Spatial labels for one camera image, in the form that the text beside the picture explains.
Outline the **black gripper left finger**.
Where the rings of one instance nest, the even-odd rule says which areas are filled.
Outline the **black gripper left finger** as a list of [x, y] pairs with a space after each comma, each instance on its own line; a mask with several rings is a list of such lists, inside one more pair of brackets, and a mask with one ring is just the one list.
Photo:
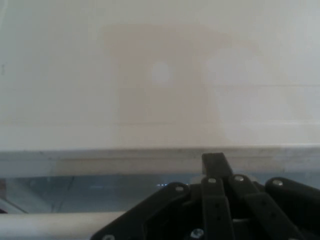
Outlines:
[[234, 240], [225, 181], [233, 174], [223, 153], [202, 155], [198, 184], [172, 182], [123, 213], [93, 240]]

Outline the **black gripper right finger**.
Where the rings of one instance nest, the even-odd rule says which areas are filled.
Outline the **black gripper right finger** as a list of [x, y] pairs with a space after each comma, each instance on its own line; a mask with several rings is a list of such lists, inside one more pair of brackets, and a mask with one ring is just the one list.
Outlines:
[[235, 198], [227, 216], [229, 240], [318, 240], [319, 189], [284, 177], [264, 185], [246, 175], [228, 177]]

